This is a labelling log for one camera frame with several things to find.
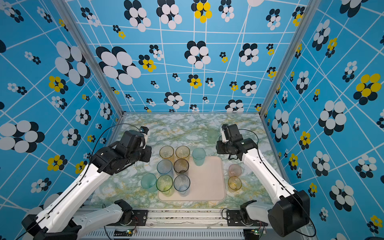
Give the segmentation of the tall amber glass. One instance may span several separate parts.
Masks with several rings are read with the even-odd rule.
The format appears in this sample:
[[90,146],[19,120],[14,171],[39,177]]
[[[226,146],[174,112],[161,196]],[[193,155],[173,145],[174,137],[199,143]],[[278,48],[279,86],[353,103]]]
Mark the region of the tall amber glass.
[[159,155],[164,160],[170,160],[171,162],[175,160],[175,150],[172,146],[163,146],[159,151]]

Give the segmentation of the textured blue glass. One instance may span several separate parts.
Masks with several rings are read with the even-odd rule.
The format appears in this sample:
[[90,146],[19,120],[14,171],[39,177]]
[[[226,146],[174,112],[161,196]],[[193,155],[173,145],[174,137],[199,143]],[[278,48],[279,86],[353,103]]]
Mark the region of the textured blue glass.
[[172,178],[174,177],[173,163],[168,159],[161,160],[157,164],[157,171],[161,175],[169,175]]

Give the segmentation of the tall yellow glass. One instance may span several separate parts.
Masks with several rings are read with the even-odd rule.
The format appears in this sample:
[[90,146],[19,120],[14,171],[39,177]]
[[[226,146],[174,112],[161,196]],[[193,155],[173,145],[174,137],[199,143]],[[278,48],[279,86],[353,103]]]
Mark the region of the tall yellow glass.
[[187,146],[179,146],[176,148],[176,157],[177,159],[188,160],[191,154],[190,148]]

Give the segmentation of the tall green glass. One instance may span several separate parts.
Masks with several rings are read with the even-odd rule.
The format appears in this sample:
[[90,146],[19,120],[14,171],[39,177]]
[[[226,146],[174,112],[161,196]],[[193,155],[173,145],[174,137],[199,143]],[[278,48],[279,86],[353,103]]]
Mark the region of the tall green glass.
[[171,196],[174,193],[173,178],[169,175],[161,175],[156,182],[158,191],[165,195]]

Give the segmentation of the tall grey glass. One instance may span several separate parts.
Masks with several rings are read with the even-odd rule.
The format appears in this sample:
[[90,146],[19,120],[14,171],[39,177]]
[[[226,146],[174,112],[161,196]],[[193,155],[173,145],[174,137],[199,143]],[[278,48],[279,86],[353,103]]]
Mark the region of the tall grey glass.
[[190,164],[186,159],[178,159],[174,162],[173,168],[177,175],[188,175]]

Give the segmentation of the tall pale blue glass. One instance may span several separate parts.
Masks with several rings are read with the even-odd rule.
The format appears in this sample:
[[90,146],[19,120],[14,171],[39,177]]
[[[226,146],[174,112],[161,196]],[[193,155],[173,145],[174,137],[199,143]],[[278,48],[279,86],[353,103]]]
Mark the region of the tall pale blue glass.
[[174,179],[174,188],[182,196],[185,197],[189,194],[191,187],[191,180],[186,175],[178,175]]

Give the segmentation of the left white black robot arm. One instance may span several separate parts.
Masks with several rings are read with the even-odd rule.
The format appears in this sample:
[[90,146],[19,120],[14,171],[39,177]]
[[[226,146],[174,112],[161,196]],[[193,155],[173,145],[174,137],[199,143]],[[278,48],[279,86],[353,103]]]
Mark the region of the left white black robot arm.
[[137,161],[149,162],[149,129],[129,130],[120,141],[99,149],[85,170],[73,183],[38,214],[28,214],[22,225],[35,240],[79,240],[86,234],[109,224],[138,225],[133,208],[124,200],[82,216],[75,213],[88,197],[111,176]]

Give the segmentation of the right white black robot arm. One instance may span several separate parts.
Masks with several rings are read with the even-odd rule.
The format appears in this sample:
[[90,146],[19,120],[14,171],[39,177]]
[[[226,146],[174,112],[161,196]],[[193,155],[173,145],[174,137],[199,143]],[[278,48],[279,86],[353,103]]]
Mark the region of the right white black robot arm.
[[241,205],[240,215],[246,225],[255,221],[269,224],[280,236],[285,237],[311,222],[310,198],[305,191],[297,191],[270,165],[250,138],[243,138],[238,126],[222,125],[222,139],[217,141],[220,155],[234,156],[241,160],[263,184],[273,206],[267,207],[255,201]]

